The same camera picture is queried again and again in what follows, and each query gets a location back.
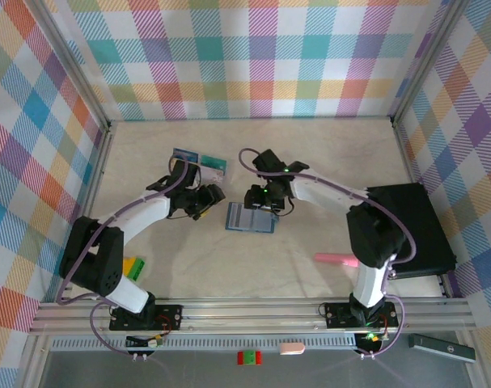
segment black box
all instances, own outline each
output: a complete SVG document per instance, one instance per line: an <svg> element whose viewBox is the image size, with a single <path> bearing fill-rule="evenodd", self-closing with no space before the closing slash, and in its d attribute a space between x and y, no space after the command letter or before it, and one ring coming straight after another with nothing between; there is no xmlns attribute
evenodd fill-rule
<svg viewBox="0 0 491 388"><path fill-rule="evenodd" d="M455 269L455 255L448 244L438 217L422 184L406 183L383 186L389 193L394 209L391 210L416 240L416 257L404 264L396 264L396 278L442 275ZM410 245L405 242L398 257L405 257Z"/></svg>

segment small red and green object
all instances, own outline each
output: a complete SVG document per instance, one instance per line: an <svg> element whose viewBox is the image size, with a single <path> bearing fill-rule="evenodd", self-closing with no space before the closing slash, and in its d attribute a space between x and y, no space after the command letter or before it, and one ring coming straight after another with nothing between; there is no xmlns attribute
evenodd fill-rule
<svg viewBox="0 0 491 388"><path fill-rule="evenodd" d="M238 365L261 365L261 352L256 350L238 352Z"/></svg>

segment black cable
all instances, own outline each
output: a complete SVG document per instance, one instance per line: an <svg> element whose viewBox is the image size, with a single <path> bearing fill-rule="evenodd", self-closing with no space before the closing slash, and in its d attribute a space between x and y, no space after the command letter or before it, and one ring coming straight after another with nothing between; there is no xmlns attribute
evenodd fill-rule
<svg viewBox="0 0 491 388"><path fill-rule="evenodd" d="M290 209L290 211L288 213L285 213L285 214L279 214L279 213L276 213L276 211L273 209L272 205L270 205L270 210L272 211L272 213L274 213L275 215L277 215L278 217L285 217L285 216L288 216L289 214L291 214L294 209L295 209L295 205L294 205L294 202L292 202L292 199L290 197L288 197L288 202L290 203L290 206L292 207L292 209Z"/></svg>

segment bracket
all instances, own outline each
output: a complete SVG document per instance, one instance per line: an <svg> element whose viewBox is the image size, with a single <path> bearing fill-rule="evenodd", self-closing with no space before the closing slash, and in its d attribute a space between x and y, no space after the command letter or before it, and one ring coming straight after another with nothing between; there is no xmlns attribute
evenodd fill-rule
<svg viewBox="0 0 491 388"><path fill-rule="evenodd" d="M323 306L327 329L360 327L357 319L350 312L349 303L324 303ZM377 313L378 318L368 324L367 327L370 329L384 328L385 320L380 315L385 316L387 319L387 327L398 327L398 317L394 303L385 302Z"/></svg>
<svg viewBox="0 0 491 388"><path fill-rule="evenodd" d="M150 314L153 320L142 319L121 308L114 309L108 329L110 331L164 331L164 323L170 325L167 327L168 330L180 329L182 305L153 305Z"/></svg>

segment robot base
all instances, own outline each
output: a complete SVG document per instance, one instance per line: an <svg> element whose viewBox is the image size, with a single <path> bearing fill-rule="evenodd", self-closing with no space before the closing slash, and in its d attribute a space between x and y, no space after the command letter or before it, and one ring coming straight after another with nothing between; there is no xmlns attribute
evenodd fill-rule
<svg viewBox="0 0 491 388"><path fill-rule="evenodd" d="M350 303L324 303L324 316L326 317L326 328L337 329L347 327L363 327L358 319L351 313ZM398 318L394 303L385 302L377 311L375 318L368 323L369 329L384 329L385 319L387 327L398 327Z"/></svg>
<svg viewBox="0 0 491 388"><path fill-rule="evenodd" d="M182 321L182 305L156 305L150 293L145 308L133 314L120 307L111 313L110 331L178 331Z"/></svg>

